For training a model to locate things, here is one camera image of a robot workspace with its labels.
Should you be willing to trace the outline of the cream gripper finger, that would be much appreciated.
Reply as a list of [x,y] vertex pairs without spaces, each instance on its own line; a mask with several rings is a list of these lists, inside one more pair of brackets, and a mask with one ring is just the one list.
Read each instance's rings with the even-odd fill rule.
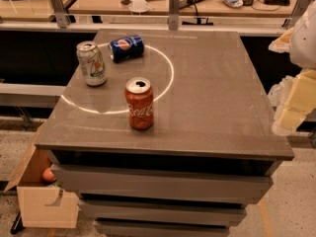
[[295,133],[315,109],[316,70],[302,69],[284,83],[272,125],[273,133],[280,136]]
[[277,53],[289,52],[290,40],[293,28],[286,30],[279,38],[273,40],[269,45],[269,50]]

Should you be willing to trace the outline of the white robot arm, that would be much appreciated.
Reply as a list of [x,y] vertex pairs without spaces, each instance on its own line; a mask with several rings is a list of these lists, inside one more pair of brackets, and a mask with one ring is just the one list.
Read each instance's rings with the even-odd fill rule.
[[271,42],[269,50],[288,52],[291,63],[301,68],[294,78],[285,77],[280,83],[272,130],[288,136],[316,109],[316,1],[292,28]]

